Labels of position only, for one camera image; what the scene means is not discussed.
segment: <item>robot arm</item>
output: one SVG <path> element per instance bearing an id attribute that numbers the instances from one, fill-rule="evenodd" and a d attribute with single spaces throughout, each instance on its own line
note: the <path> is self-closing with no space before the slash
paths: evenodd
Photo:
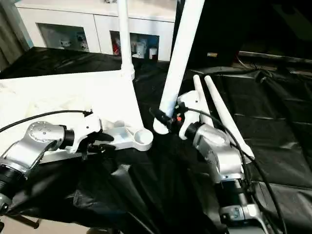
<path id="1" fill-rule="evenodd" d="M 100 120 L 94 114 L 85 117 L 83 123 L 72 130 L 45 121 L 32 123 L 24 137 L 0 156 L 0 214 L 8 210 L 13 196 L 39 165 L 45 152 L 66 149 L 74 154 L 82 140 L 92 133 L 104 136 L 107 141 L 114 140 L 101 133 Z"/>
<path id="2" fill-rule="evenodd" d="M 200 110 L 197 91 L 190 91 L 177 100 L 182 110 Z M 199 122 L 199 113 L 181 111 L 172 118 L 161 110 L 150 110 L 152 115 L 164 124 L 170 132 L 181 139 L 188 139 L 201 153 L 214 183 L 220 205 L 221 222 L 230 234 L 267 234 L 261 212 L 251 196 L 244 190 L 244 171 L 239 151 L 231 146 L 230 137 L 223 131 Z"/>

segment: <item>black plastic sheet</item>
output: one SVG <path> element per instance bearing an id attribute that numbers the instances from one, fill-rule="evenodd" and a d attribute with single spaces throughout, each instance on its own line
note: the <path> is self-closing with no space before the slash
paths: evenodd
<path id="1" fill-rule="evenodd" d="M 117 70 L 120 62 L 102 54 L 33 48 L 0 78 Z M 142 120 L 153 131 L 148 110 L 159 106 L 168 63 L 133 63 Z M 312 81 L 268 71 L 206 72 L 268 177 L 289 233 L 311 232 Z M 181 94 L 194 89 L 194 74 L 185 73 Z M 212 114 L 217 115 L 201 78 Z M 249 167 L 259 200 L 276 220 L 267 189 Z M 85 162 L 75 158 L 40 165 L 14 197 L 10 213 L 114 227 L 125 234 L 215 233 L 212 221 L 220 226 L 218 206 L 203 172 L 205 165 L 198 162 L 190 142 L 154 134 L 146 152 L 127 149 Z"/>

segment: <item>white tube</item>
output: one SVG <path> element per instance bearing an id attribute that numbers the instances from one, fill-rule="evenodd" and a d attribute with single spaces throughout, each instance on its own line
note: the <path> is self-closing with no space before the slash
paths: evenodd
<path id="1" fill-rule="evenodd" d="M 159 109 L 166 113 L 168 117 L 172 116 L 176 105 L 176 99 L 183 80 L 186 64 L 190 56 L 204 2 L 205 0 L 185 1 L 166 84 L 159 106 Z M 153 127 L 159 134 L 168 133 L 168 129 L 157 119 L 154 120 Z"/>
<path id="2" fill-rule="evenodd" d="M 210 114 L 210 111 L 209 111 L 209 108 L 208 108 L 208 104 L 207 104 L 207 101 L 206 101 L 206 97 L 205 97 L 205 93 L 204 93 L 204 90 L 203 90 L 203 86 L 201 85 L 201 82 L 200 82 L 200 78 L 199 78 L 199 75 L 195 75 L 193 76 L 193 80 L 194 80 L 194 86 L 195 86 L 195 90 L 198 91 L 198 94 L 199 94 L 199 105 L 200 105 L 200 108 L 202 111 Z M 214 123 L 213 123 L 213 120 L 211 118 L 209 118 L 208 116 L 205 116 L 205 115 L 202 115 L 200 114 L 200 119 L 201 119 L 201 122 L 203 123 L 206 123 L 210 126 L 214 126 Z"/>
<path id="3" fill-rule="evenodd" d="M 234 135 L 236 140 L 238 141 L 240 147 L 242 148 L 243 151 L 245 151 L 249 156 L 254 158 L 254 154 L 251 150 L 251 148 L 246 144 L 244 141 L 242 135 L 240 134 L 234 120 L 232 119 L 232 116 L 224 104 L 222 97 L 220 96 L 219 91 L 216 89 L 215 84 L 213 80 L 211 79 L 210 76 L 205 77 L 205 81 L 207 84 L 207 87 L 209 89 L 210 95 L 214 101 L 214 105 L 216 107 L 216 110 L 218 111 L 218 114 L 220 116 L 221 122 L 223 123 L 224 126 L 226 126 Z"/>
<path id="4" fill-rule="evenodd" d="M 134 68 L 131 56 L 131 43 L 128 25 L 127 0 L 118 0 L 119 35 L 121 44 L 121 69 L 127 73 L 132 73 L 134 79 Z"/>

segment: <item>table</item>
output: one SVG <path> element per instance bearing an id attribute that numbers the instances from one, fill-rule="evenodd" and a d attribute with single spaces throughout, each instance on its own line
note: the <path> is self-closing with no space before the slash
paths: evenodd
<path id="1" fill-rule="evenodd" d="M 168 63 L 139 59 L 133 63 L 143 124 L 152 131 L 148 109 L 159 106 Z M 33 48 L 0 78 L 117 69 L 118 57 Z M 194 74 L 185 73 L 181 94 L 194 89 Z M 271 183 L 288 232 L 311 232 L 312 80 L 268 71 L 217 71 L 211 76 Z M 204 91 L 216 115 L 206 86 Z M 218 206 L 209 178 L 200 172 L 203 167 L 191 143 L 154 134 L 147 152 L 127 149 L 105 159 L 41 165 L 14 197 L 10 214 L 114 227 L 125 234 L 210 233 L 211 220 L 219 225 Z M 249 167 L 259 200 L 274 220 L 272 200 Z"/>

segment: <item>white stand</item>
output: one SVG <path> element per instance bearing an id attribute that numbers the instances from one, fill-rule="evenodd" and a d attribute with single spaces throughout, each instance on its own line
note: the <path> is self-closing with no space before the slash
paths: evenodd
<path id="1" fill-rule="evenodd" d="M 118 0 L 118 14 L 121 70 L 0 80 L 0 127 L 49 111 L 92 109 L 101 119 L 104 131 L 115 134 L 115 140 L 110 144 L 117 149 L 133 147 L 141 151 L 148 150 L 152 145 L 153 134 L 143 126 L 132 83 L 135 71 L 131 60 L 127 0 Z M 37 121 L 44 120 L 72 128 L 82 118 L 79 114 L 62 114 Z M 23 137 L 30 123 L 20 124 L 1 133 L 0 155 Z M 79 154 L 71 155 L 64 151 L 47 152 L 42 162 L 77 156 Z"/>
<path id="2" fill-rule="evenodd" d="M 159 109 L 166 113 L 168 117 L 172 116 L 176 105 L 176 99 L 179 94 L 186 64 L 189 60 L 204 2 L 205 0 L 185 1 L 179 30 L 176 36 L 175 47 L 167 74 L 166 84 L 159 106 Z M 154 119 L 153 127 L 159 134 L 168 133 L 168 129 L 157 119 Z"/>

